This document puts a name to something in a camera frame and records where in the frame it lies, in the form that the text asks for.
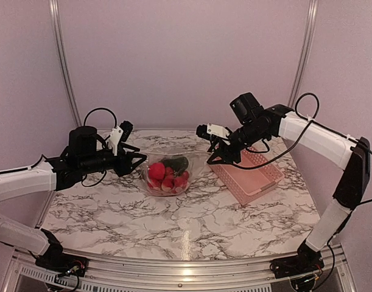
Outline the pink red apple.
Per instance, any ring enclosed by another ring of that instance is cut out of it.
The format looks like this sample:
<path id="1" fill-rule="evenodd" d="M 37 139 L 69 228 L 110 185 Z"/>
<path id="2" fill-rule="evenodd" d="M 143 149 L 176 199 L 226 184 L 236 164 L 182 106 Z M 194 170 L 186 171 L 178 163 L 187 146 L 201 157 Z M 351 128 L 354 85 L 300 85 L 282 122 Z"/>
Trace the pink red apple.
<path id="1" fill-rule="evenodd" d="M 162 180 L 166 175 L 166 167 L 162 162 L 156 162 L 149 166 L 148 176 L 150 179 Z"/>

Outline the green bell pepper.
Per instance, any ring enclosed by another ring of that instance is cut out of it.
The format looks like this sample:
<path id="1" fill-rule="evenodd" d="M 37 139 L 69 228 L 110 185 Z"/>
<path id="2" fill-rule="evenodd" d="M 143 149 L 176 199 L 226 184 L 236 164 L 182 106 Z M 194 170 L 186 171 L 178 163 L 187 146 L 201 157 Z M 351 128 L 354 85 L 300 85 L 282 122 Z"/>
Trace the green bell pepper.
<path id="1" fill-rule="evenodd" d="M 175 172 L 184 171 L 189 166 L 189 160 L 185 156 L 174 156 L 161 160 L 165 167 L 170 167 Z"/>

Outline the pink perforated plastic basket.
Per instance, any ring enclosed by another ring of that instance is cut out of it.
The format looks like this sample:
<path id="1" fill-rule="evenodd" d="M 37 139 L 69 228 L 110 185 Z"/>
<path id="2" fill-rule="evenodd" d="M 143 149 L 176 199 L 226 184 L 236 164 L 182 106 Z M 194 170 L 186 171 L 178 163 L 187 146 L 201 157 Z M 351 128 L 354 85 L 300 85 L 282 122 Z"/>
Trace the pink perforated plastic basket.
<path id="1" fill-rule="evenodd" d="M 274 164 L 254 170 L 222 164 L 209 167 L 243 206 L 272 191 L 284 178 L 283 172 Z"/>

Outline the clear zip top bag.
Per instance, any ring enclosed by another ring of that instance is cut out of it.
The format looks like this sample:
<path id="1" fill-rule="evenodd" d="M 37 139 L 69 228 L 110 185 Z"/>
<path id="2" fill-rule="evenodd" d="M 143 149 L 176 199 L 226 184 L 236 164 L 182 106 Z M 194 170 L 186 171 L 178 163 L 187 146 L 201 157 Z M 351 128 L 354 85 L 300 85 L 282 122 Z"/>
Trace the clear zip top bag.
<path id="1" fill-rule="evenodd" d="M 152 196 L 176 196 L 185 192 L 205 168 L 209 153 L 183 148 L 147 152 L 140 185 Z"/>

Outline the red yellow lychee bunch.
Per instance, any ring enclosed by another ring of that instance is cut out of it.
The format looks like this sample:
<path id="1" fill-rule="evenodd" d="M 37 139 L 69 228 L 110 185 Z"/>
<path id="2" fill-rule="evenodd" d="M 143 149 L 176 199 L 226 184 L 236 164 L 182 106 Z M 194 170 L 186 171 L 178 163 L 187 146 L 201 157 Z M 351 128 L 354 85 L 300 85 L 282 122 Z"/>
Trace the red yellow lychee bunch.
<path id="1" fill-rule="evenodd" d="M 162 195 L 177 195 L 185 191 L 189 185 L 190 174 L 187 170 L 181 173 L 173 171 L 166 167 L 166 175 L 162 180 L 147 179 L 147 185 L 150 189 L 160 192 Z"/>

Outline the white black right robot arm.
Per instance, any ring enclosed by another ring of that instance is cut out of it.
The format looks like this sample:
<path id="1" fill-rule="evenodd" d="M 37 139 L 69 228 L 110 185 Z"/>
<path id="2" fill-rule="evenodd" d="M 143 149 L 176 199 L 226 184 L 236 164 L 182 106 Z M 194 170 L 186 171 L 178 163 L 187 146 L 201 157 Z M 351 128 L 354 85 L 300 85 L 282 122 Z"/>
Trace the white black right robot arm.
<path id="1" fill-rule="evenodd" d="M 276 168 L 252 147 L 258 141 L 272 137 L 293 141 L 294 145 L 303 145 L 344 170 L 332 202 L 292 260 L 293 268 L 304 273 L 315 264 L 315 253 L 360 204 L 370 179 L 370 145 L 364 138 L 356 140 L 340 134 L 285 105 L 263 108 L 258 102 L 238 100 L 231 102 L 231 107 L 242 124 L 240 128 L 230 131 L 209 123 L 199 125 L 195 133 L 210 143 L 207 163 L 241 205 L 259 198 L 282 176 L 275 178 L 267 174 Z"/>

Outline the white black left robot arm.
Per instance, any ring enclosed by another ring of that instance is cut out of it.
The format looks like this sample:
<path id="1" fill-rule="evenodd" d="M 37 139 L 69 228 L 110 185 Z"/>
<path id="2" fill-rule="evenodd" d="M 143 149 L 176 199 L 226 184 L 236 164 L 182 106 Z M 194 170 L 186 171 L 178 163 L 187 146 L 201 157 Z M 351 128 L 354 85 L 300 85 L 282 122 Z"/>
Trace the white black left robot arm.
<path id="1" fill-rule="evenodd" d="M 115 126 L 104 139 L 92 126 L 70 131 L 69 141 L 60 156 L 39 159 L 33 166 L 0 172 L 0 203 L 37 192 L 70 189 L 90 174 L 112 170 L 117 176 L 131 174 L 147 156 L 126 144 L 132 126 Z M 26 249 L 61 271 L 68 265 L 61 243 L 44 229 L 30 228 L 0 215 L 0 242 Z"/>

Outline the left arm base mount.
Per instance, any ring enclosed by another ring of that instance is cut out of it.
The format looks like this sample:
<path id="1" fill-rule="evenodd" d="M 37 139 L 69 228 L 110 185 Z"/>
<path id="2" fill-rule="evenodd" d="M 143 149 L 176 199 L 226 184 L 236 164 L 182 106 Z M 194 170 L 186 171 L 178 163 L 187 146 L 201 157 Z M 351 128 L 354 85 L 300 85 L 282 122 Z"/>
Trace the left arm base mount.
<path id="1" fill-rule="evenodd" d="M 36 256 L 36 266 L 59 272 L 61 276 L 72 273 L 73 267 L 78 267 L 76 273 L 83 277 L 88 266 L 88 259 L 77 255 L 66 254 L 63 252 L 61 243 L 50 231 L 41 229 L 48 239 L 49 247 L 43 255 Z"/>

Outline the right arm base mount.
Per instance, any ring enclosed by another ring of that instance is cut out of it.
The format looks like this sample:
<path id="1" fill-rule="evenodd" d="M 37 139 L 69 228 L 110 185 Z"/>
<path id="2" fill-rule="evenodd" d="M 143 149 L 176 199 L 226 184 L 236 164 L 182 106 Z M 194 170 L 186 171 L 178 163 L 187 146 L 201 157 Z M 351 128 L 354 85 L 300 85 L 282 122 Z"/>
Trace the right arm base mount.
<path id="1" fill-rule="evenodd" d="M 300 245 L 296 255 L 273 259 L 270 262 L 270 270 L 276 279 L 319 271 L 324 267 L 321 252 L 315 252 L 305 243 Z"/>

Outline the left aluminium frame post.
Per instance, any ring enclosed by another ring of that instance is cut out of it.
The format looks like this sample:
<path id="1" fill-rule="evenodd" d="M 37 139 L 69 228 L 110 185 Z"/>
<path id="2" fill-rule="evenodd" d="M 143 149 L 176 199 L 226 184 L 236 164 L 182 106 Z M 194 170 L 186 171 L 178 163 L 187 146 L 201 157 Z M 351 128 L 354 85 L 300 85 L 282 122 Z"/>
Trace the left aluminium frame post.
<path id="1" fill-rule="evenodd" d="M 61 76 L 63 79 L 63 84 L 66 90 L 66 96 L 68 104 L 71 110 L 72 119 L 75 126 L 82 126 L 82 119 L 80 117 L 79 109 L 77 106 L 77 101 L 74 94 L 74 89 L 72 85 L 71 75 L 68 68 L 67 55 L 65 50 L 65 44 L 63 41 L 63 32 L 61 27 L 61 18 L 60 18 L 60 8 L 58 0 L 50 0 L 49 8 L 52 20 L 52 26 L 54 30 L 55 37 L 55 46 L 58 55 L 58 60 L 60 63 Z"/>

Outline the aluminium frame post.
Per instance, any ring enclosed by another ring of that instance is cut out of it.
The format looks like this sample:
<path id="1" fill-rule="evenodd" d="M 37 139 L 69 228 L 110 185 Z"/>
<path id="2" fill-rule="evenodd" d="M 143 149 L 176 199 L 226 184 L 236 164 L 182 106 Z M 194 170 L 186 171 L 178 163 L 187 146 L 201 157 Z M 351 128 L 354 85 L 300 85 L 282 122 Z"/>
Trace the aluminium frame post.
<path id="1" fill-rule="evenodd" d="M 317 13 L 318 13 L 319 0 L 310 0 L 307 10 L 306 23 L 304 28 L 304 37 L 301 47 L 301 52 L 298 60 L 297 71 L 295 73 L 292 89 L 290 92 L 288 105 L 294 106 L 294 103 L 299 96 L 301 83 L 306 71 L 307 62 L 311 54 L 312 44 L 314 40 L 314 33 L 316 27 Z"/>
<path id="2" fill-rule="evenodd" d="M 55 37 L 55 46 L 58 55 L 58 60 L 60 63 L 61 76 L 63 79 L 63 84 L 66 90 L 66 96 L 68 104 L 71 110 L 72 119 L 75 126 L 82 126 L 82 119 L 80 117 L 79 109 L 77 106 L 77 101 L 74 94 L 74 89 L 72 85 L 71 75 L 68 68 L 67 55 L 65 50 L 65 44 L 63 41 L 63 32 L 61 27 L 61 18 L 60 18 L 60 8 L 58 0 L 50 0 L 49 8 L 52 20 L 52 26 L 54 30 Z"/>

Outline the aluminium front rail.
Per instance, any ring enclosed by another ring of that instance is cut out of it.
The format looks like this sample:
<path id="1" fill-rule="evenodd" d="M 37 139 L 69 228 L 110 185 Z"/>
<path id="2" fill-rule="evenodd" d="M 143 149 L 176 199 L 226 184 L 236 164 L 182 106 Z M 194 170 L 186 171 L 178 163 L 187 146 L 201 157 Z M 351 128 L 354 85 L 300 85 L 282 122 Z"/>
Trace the aluminium front rail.
<path id="1" fill-rule="evenodd" d="M 271 271 L 275 255 L 249 259 L 158 260 L 134 259 L 67 250 L 88 259 L 85 275 L 56 279 L 56 273 L 37 267 L 17 249 L 7 268 L 1 291 L 301 291 L 314 284 L 317 291 L 356 291 L 344 250 L 325 248 L 321 270 L 276 278 Z"/>

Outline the right aluminium frame post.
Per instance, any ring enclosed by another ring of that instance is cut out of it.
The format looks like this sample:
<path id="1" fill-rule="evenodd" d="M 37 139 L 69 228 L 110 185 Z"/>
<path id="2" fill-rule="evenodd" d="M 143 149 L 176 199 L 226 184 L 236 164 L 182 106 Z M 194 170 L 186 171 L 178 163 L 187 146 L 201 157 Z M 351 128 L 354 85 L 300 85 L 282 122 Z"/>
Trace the right aluminium frame post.
<path id="1" fill-rule="evenodd" d="M 314 33 L 316 27 L 317 13 L 318 13 L 319 0 L 310 0 L 307 10 L 306 23 L 304 28 L 304 37 L 301 47 L 301 52 L 298 60 L 297 71 L 295 73 L 292 89 L 290 92 L 288 105 L 294 106 L 294 103 L 299 96 L 301 83 L 306 71 L 307 62 L 311 54 L 312 44 L 314 40 Z"/>

